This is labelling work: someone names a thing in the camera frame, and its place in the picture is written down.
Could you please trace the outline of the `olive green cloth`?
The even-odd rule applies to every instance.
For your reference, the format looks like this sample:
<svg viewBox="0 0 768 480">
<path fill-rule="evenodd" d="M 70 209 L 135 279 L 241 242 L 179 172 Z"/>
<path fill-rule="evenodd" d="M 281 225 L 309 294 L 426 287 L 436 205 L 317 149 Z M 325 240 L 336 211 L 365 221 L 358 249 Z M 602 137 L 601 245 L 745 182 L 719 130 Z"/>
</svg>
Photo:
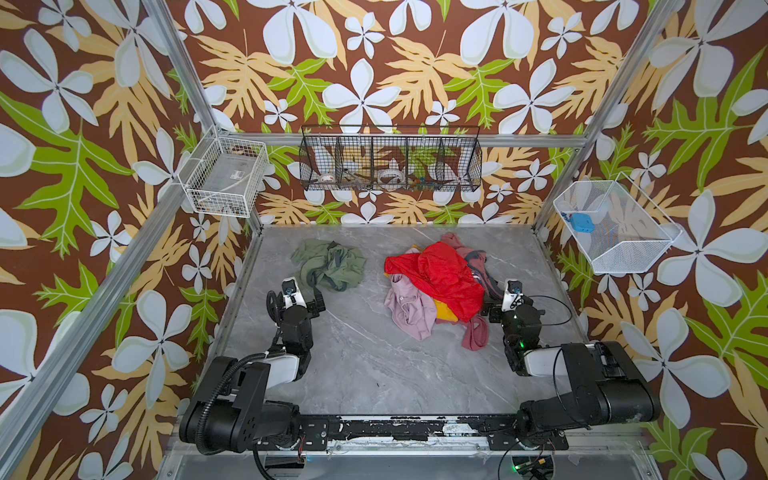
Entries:
<svg viewBox="0 0 768 480">
<path fill-rule="evenodd" d="M 303 287 L 343 292 L 357 287 L 364 278 L 366 258 L 357 247 L 336 241 L 307 239 L 293 252 Z"/>
</svg>

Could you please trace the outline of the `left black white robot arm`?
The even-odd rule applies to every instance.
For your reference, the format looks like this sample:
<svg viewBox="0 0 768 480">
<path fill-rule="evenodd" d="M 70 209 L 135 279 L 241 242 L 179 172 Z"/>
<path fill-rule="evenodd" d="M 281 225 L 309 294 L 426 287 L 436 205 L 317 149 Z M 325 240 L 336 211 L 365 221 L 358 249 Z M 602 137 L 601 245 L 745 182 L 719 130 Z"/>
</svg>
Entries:
<svg viewBox="0 0 768 480">
<path fill-rule="evenodd" d="M 182 417 L 180 440 L 203 455 L 242 453 L 261 441 L 291 448 L 301 436 L 299 406 L 266 394 L 305 375 L 314 345 L 312 320 L 325 310 L 324 299 L 314 288 L 305 300 L 286 280 L 280 293 L 267 294 L 266 306 L 276 325 L 269 348 L 241 359 L 215 357 Z"/>
</svg>

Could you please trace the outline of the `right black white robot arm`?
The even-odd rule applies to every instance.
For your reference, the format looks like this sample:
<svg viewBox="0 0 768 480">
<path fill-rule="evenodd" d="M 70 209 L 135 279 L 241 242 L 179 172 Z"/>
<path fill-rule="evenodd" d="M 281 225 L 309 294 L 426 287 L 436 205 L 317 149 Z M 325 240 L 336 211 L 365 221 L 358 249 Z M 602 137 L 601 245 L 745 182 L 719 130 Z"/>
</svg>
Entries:
<svg viewBox="0 0 768 480">
<path fill-rule="evenodd" d="M 658 395 L 618 342 L 543 347 L 543 311 L 533 304 L 490 304 L 482 312 L 490 322 L 501 325 L 511 370 L 519 376 L 543 378 L 553 384 L 552 397 L 520 405 L 514 435 L 522 446 L 546 445 L 567 430 L 659 418 Z"/>
</svg>

